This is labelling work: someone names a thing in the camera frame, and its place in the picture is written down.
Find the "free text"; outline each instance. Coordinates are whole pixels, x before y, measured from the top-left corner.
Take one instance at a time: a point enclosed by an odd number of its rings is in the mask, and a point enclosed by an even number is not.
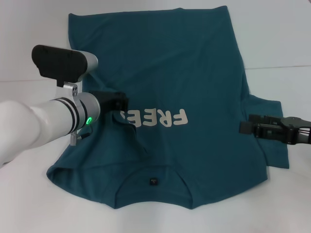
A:
[[[123,119],[125,119],[124,113],[125,113],[124,111],[120,111],[120,114],[123,117]],[[144,115],[144,119],[146,120],[142,122],[142,124],[145,126],[155,126],[157,124],[156,113],[160,114],[159,121],[162,125],[164,125],[165,127],[172,126],[172,115],[170,111],[165,111],[165,113],[163,113],[162,110],[160,109],[156,110],[156,108],[153,108],[153,109],[145,109],[145,113],[146,114]],[[127,114],[132,115],[127,117],[127,120],[131,124],[135,125],[137,128],[141,126],[139,110],[129,110],[127,111]],[[175,119],[173,121],[174,125],[184,125],[188,123],[187,115],[184,109],[180,109],[179,114],[173,115],[173,118]]]

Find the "white backdrop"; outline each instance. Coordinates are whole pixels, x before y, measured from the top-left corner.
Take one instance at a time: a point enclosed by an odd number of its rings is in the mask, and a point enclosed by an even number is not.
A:
[[[0,101],[53,98],[55,82],[31,60],[36,44],[68,47],[67,17],[120,11],[229,7],[252,94],[282,102],[285,116],[311,120],[308,0],[0,0]],[[311,147],[289,147],[289,170],[224,201],[188,210],[145,202],[113,210],[71,195],[45,175],[69,143],[25,151],[0,169],[4,233],[309,233]]]

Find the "cable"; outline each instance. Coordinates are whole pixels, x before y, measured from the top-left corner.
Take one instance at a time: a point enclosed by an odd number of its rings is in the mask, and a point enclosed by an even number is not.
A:
[[[83,140],[83,139],[85,139],[86,137],[89,137],[89,136],[93,133],[93,127],[92,127],[92,125],[89,125],[89,127],[91,128],[91,132],[82,134],[81,136],[78,137],[78,139]]]

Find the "metal bracket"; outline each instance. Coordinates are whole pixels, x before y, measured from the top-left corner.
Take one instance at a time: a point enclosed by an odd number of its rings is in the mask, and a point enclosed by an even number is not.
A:
[[[75,120],[78,124],[77,129],[81,128],[85,121],[85,113],[83,106],[78,98],[78,85],[74,83],[64,83],[63,87],[57,87],[56,98],[67,98],[74,103],[78,111],[78,116],[75,117]],[[77,140],[77,131],[73,131],[70,134],[70,145],[76,146]]]

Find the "teal t-shirt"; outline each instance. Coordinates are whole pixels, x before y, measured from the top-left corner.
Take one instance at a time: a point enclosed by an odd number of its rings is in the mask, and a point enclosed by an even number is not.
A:
[[[57,186],[112,208],[193,209],[261,183],[266,166],[289,167],[286,145],[239,134],[248,114],[282,110],[249,94],[227,7],[70,14],[69,41],[99,60],[84,91],[121,91],[130,101],[66,149],[47,172]]]

